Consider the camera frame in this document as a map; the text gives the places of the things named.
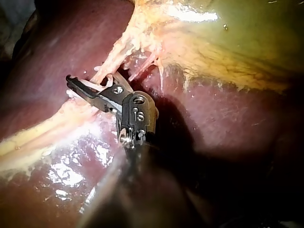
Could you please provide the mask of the right arm instrument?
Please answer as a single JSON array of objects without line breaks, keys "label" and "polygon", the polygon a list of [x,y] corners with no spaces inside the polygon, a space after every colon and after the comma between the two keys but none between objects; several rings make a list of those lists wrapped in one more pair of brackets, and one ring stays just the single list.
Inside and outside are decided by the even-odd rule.
[{"label": "right arm instrument", "polygon": [[116,111],[118,142],[124,148],[154,143],[159,112],[147,93],[114,85],[104,90],[104,97],[109,109]]}]

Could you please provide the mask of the right arm instrument jaw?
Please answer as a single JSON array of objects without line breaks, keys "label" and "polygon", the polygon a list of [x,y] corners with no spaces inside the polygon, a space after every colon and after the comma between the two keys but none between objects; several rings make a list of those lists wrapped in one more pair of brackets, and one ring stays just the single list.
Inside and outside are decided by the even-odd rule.
[{"label": "right arm instrument jaw", "polygon": [[129,82],[119,73],[114,73],[114,81],[118,86],[119,93],[132,93],[133,89],[130,86]]},{"label": "right arm instrument jaw", "polygon": [[100,96],[100,93],[107,87],[96,85],[86,80],[79,80],[77,77],[72,77],[71,75],[66,76],[66,85],[91,106],[101,111],[107,111],[105,101]]}]

